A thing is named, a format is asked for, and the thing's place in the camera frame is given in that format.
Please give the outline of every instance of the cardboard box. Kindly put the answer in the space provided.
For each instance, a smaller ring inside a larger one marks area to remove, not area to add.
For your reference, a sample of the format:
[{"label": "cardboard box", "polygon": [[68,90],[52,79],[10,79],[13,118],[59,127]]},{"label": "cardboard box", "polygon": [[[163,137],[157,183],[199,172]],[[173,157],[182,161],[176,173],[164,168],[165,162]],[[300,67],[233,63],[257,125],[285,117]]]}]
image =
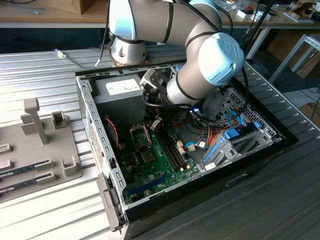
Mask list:
[{"label": "cardboard box", "polygon": [[[308,118],[311,119],[312,113],[314,112],[316,103],[310,102],[302,107],[300,107],[301,112],[303,112]],[[320,103],[317,104],[313,118],[311,119],[318,127],[320,127]]]},{"label": "cardboard box", "polygon": [[46,7],[60,9],[74,14],[83,14],[95,0],[41,0]]}]

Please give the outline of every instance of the metal frame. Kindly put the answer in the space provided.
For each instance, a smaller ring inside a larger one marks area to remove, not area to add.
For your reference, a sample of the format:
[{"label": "metal frame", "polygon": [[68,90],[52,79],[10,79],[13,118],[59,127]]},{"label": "metal frame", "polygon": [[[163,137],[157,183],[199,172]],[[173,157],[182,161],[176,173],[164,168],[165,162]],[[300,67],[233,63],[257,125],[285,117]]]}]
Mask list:
[{"label": "metal frame", "polygon": [[270,77],[269,82],[274,83],[280,74],[284,71],[284,69],[288,66],[292,58],[296,55],[296,53],[305,45],[309,44],[310,47],[303,54],[303,56],[299,59],[299,61],[294,65],[291,69],[293,72],[297,71],[301,67],[301,65],[306,61],[307,58],[312,54],[313,50],[320,51],[320,34],[306,35],[304,34],[300,40],[296,43],[293,49],[289,52],[288,56],[283,60],[277,70]]}]

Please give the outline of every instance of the aluminum table surface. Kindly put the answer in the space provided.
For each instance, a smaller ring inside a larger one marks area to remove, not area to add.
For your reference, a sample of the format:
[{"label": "aluminum table surface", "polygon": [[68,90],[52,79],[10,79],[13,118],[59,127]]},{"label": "aluminum table surface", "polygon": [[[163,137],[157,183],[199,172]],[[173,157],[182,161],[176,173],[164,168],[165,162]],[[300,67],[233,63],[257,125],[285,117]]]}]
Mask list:
[{"label": "aluminum table surface", "polygon": [[[153,61],[179,60],[181,48],[151,47]],[[96,50],[65,51],[92,66]],[[111,67],[108,53],[100,67]],[[258,174],[138,239],[312,239],[320,233],[320,132],[249,65],[250,91],[298,138],[288,152]],[[104,239],[111,232],[96,185],[97,168],[80,117],[75,71],[55,52],[0,55],[0,126],[20,122],[23,99],[37,97],[39,115],[63,110],[70,116],[84,175],[76,180],[0,204],[5,239]]]}]

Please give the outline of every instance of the black cable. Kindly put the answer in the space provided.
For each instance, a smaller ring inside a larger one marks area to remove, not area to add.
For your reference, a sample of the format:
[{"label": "black cable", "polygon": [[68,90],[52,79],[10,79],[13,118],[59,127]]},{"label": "black cable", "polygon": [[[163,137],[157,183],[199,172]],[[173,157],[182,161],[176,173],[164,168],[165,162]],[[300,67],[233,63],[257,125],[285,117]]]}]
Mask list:
[{"label": "black cable", "polygon": [[20,1],[11,1],[11,0],[1,0],[2,2],[6,2],[6,3],[11,3],[11,4],[29,4],[29,3],[33,3],[37,0],[31,0],[31,1],[25,1],[25,2],[20,2]]},{"label": "black cable", "polygon": [[313,97],[310,97],[308,94],[306,94],[304,91],[302,91],[302,90],[300,90],[304,95],[306,95],[308,98],[310,98],[311,100],[313,100],[313,101],[317,101],[317,100],[315,100]]},{"label": "black cable", "polygon": [[244,83],[245,83],[245,101],[243,106],[241,107],[240,111],[228,118],[228,119],[224,119],[224,120],[217,120],[217,119],[209,119],[206,117],[203,117],[201,115],[199,115],[193,108],[193,106],[191,104],[188,103],[178,103],[178,104],[155,104],[155,103],[150,103],[146,100],[146,95],[147,93],[143,92],[142,96],[141,96],[141,100],[142,102],[152,108],[159,108],[159,109],[166,109],[166,108],[176,108],[176,107],[187,107],[188,109],[190,109],[192,111],[192,113],[200,120],[203,120],[205,122],[209,122],[209,123],[226,123],[228,121],[231,121],[233,119],[236,119],[237,117],[239,117],[247,108],[248,102],[249,102],[249,82],[248,82],[248,78],[247,78],[247,74],[245,71],[245,68],[242,68],[242,74],[243,74],[243,78],[244,78]]},{"label": "black cable", "polygon": [[315,115],[316,108],[317,108],[317,105],[318,105],[318,102],[319,102],[319,101],[320,101],[320,96],[319,96],[318,100],[316,101],[316,103],[315,103],[315,105],[314,105],[313,113],[312,113],[312,115],[311,115],[311,120],[312,120],[312,118],[313,118],[313,117],[314,117],[314,115]]},{"label": "black cable", "polygon": [[106,41],[106,35],[108,32],[108,23],[109,23],[109,13],[110,13],[110,2],[111,0],[108,0],[108,4],[106,6],[106,20],[105,20],[105,28],[104,28],[104,34],[103,34],[103,39],[102,39],[102,45],[101,45],[101,53],[100,53],[100,60],[103,57],[104,54],[104,46],[105,46],[105,41]]},{"label": "black cable", "polygon": [[221,31],[214,25],[205,15],[203,15],[198,9],[196,9],[194,6],[189,4],[187,0],[181,1],[186,7],[188,7],[190,10],[192,10],[195,14],[197,14],[200,18],[202,18],[207,24],[209,24],[210,27],[212,27],[217,33],[220,33]]},{"label": "black cable", "polygon": [[234,32],[234,22],[232,21],[232,18],[231,18],[231,16],[230,16],[230,14],[224,9],[224,8],[222,8],[222,7],[220,7],[220,6],[217,6],[218,7],[218,9],[221,11],[221,12],[223,12],[225,15],[226,15],[226,17],[229,19],[229,23],[230,23],[230,36],[232,36],[232,33]]},{"label": "black cable", "polygon": [[275,3],[276,0],[272,0],[269,2],[269,4],[266,6],[265,11],[263,12],[262,16],[260,17],[259,21],[257,22],[255,28],[253,29],[248,41],[246,43],[243,44],[243,51],[245,52],[244,55],[246,54],[246,49],[248,48],[248,46],[251,44],[251,41],[254,39],[254,36],[256,35],[257,31],[259,30],[262,22],[264,21],[265,17],[267,16],[269,10],[271,9],[272,5]]},{"label": "black cable", "polygon": [[245,37],[244,37],[244,39],[243,39],[243,41],[242,41],[242,43],[241,43],[241,47],[243,46],[244,42],[246,41],[246,39],[247,39],[247,37],[248,37],[248,34],[250,33],[252,26],[254,25],[254,22],[255,22],[255,19],[256,19],[258,10],[259,10],[259,3],[258,3],[258,5],[256,6],[256,10],[255,10],[255,14],[254,14],[252,23],[251,23],[251,25],[250,25],[250,27],[249,27],[248,32],[245,34]]}]

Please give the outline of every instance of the wooden table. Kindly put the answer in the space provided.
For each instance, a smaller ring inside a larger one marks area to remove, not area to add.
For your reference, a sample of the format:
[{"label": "wooden table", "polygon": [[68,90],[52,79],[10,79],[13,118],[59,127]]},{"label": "wooden table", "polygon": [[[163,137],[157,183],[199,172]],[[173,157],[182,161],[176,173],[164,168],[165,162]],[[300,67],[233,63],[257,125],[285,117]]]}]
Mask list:
[{"label": "wooden table", "polygon": [[[61,11],[45,7],[40,14],[34,14],[16,7],[10,3],[0,1],[0,28],[104,28],[106,22],[106,0],[96,0],[83,14]],[[40,1],[25,4],[24,7],[42,7]],[[246,56],[251,59],[271,29],[320,29],[320,23],[296,23],[284,15],[285,9],[278,9],[278,16],[272,16],[261,25],[261,31],[254,45]],[[229,12],[234,28],[248,29],[252,23],[249,16],[242,19],[236,10]],[[229,21],[222,15],[222,27],[229,28]]]}]

